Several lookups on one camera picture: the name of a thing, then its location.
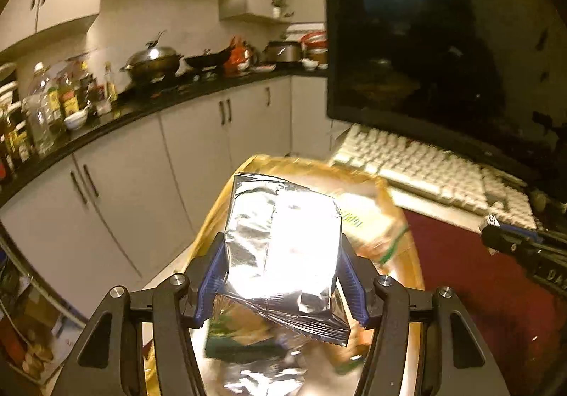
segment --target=screw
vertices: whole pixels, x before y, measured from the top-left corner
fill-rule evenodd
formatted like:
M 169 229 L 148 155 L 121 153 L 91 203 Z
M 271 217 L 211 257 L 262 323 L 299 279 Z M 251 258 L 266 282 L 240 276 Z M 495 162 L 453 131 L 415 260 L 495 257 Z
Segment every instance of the screw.
M 445 297 L 446 299 L 450 299 L 453 296 L 453 289 L 450 287 L 438 287 L 437 291 L 441 297 Z
M 392 278 L 388 275 L 380 275 L 378 276 L 378 283 L 384 287 L 388 287 L 392 285 Z
M 185 282 L 185 276 L 177 273 L 169 278 L 169 282 L 173 285 L 182 285 Z
M 124 288 L 122 286 L 116 286 L 110 289 L 110 296 L 114 299 L 119 299 L 124 295 Z

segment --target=monitor screen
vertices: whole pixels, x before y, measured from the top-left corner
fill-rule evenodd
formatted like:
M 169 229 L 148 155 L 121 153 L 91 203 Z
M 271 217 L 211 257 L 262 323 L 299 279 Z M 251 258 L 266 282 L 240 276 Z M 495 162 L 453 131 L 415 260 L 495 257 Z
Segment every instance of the monitor screen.
M 331 118 L 567 200 L 567 28 L 550 0 L 327 0 Z

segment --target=kitchen counter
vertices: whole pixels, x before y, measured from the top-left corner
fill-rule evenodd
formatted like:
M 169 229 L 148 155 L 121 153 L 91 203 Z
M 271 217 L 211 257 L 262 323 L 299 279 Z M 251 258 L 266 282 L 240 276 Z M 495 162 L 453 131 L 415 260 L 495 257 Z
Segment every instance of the kitchen counter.
M 271 73 L 250 73 L 237 77 L 220 78 L 214 81 L 183 84 L 162 90 L 155 94 L 151 92 L 147 94 L 137 94 L 135 91 L 131 90 L 129 91 L 131 94 L 125 93 L 121 95 L 121 98 L 118 100 L 112 112 L 100 118 L 90 118 L 81 129 L 67 132 L 59 138 L 46 156 L 43 158 L 34 156 L 23 165 L 16 172 L 14 179 L 10 183 L 2 186 L 2 190 L 0 191 L 0 207 L 6 204 L 18 191 L 29 184 L 29 182 L 58 161 L 61 161 L 74 151 L 77 151 L 101 136 L 130 124 L 137 119 L 173 105 L 204 95 L 214 94 L 215 92 L 230 89 L 231 87 L 259 83 L 261 81 L 291 75 L 327 77 L 327 72 L 324 70 L 307 72 L 302 69 L 277 70 Z

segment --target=white keyboard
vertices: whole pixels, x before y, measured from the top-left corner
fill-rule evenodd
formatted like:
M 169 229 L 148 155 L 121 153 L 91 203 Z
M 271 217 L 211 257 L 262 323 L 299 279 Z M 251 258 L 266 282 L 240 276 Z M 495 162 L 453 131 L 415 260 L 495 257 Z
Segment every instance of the white keyboard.
M 522 185 L 521 180 L 432 145 L 355 124 L 332 162 L 378 174 L 394 187 L 444 205 L 536 229 L 528 197 L 510 186 Z

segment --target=backsplash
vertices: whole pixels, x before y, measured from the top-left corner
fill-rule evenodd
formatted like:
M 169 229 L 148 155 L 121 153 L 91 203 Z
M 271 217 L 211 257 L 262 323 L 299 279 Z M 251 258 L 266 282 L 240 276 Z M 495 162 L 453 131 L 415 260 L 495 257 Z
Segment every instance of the backsplash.
M 89 69 L 101 80 L 104 63 L 110 61 L 118 92 L 130 82 L 127 73 L 120 72 L 128 58 L 145 48 L 145 43 L 160 39 L 163 46 L 173 47 L 179 54 L 202 54 L 227 47 L 234 35 L 241 35 L 258 49 L 285 30 L 282 26 L 242 21 L 220 21 L 218 0 L 101 0 L 100 15 L 87 34 L 67 36 L 48 46 L 16 59 L 19 94 L 28 92 L 34 65 L 42 61 L 51 65 L 51 75 L 64 67 L 65 59 L 89 52 Z M 179 72 L 185 71 L 181 62 Z

